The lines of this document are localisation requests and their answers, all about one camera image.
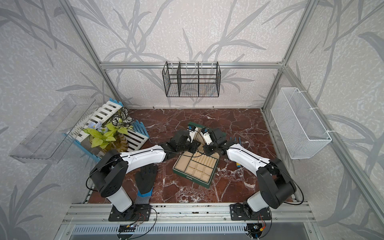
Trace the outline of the green jewelry box beige lining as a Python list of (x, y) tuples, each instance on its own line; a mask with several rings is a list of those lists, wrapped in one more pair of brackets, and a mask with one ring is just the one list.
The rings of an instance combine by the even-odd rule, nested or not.
[(173, 172), (208, 189), (214, 178), (220, 156), (218, 153), (214, 153), (211, 156), (205, 155), (203, 146), (206, 143), (202, 137), (201, 129), (207, 127), (193, 122), (190, 122), (188, 125), (197, 127), (198, 133), (194, 140), (200, 142), (201, 145), (194, 154), (187, 151), (183, 152), (174, 164)]

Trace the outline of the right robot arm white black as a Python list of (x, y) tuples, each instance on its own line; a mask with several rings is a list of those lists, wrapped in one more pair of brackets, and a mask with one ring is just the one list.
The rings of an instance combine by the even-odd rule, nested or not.
[(206, 142), (204, 151), (208, 155), (218, 153), (239, 163), (257, 177), (259, 191), (244, 203), (247, 211), (256, 213), (267, 208), (277, 209), (297, 191), (296, 182), (280, 159), (261, 157), (239, 143), (228, 141), (226, 135), (218, 128), (203, 128), (202, 137)]

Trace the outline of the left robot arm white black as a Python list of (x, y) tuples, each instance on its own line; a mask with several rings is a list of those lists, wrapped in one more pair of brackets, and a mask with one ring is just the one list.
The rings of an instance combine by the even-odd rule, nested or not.
[(150, 173), (139, 174), (141, 194), (152, 190), (150, 182), (156, 178), (156, 164), (168, 161), (185, 152), (194, 154), (200, 142), (193, 140), (187, 130), (179, 130), (169, 141), (150, 148), (133, 152), (119, 153), (117, 150), (108, 151), (97, 165), (90, 171), (89, 178), (95, 185), (95, 191), (101, 197), (108, 199), (120, 213), (126, 212), (133, 201), (122, 187), (127, 173), (143, 169)]

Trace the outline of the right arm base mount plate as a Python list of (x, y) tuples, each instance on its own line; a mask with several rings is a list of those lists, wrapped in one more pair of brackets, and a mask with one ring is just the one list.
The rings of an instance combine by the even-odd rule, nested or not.
[(269, 208), (263, 208), (257, 212), (253, 211), (248, 204), (231, 204), (230, 214), (232, 221), (256, 221), (265, 220), (269, 221), (272, 219), (271, 211)]

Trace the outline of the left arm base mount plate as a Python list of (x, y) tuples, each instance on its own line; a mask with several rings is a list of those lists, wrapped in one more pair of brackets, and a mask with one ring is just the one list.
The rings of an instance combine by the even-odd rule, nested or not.
[(119, 212), (115, 206), (112, 207), (109, 222), (147, 222), (151, 214), (151, 205), (149, 204), (133, 204), (124, 212)]

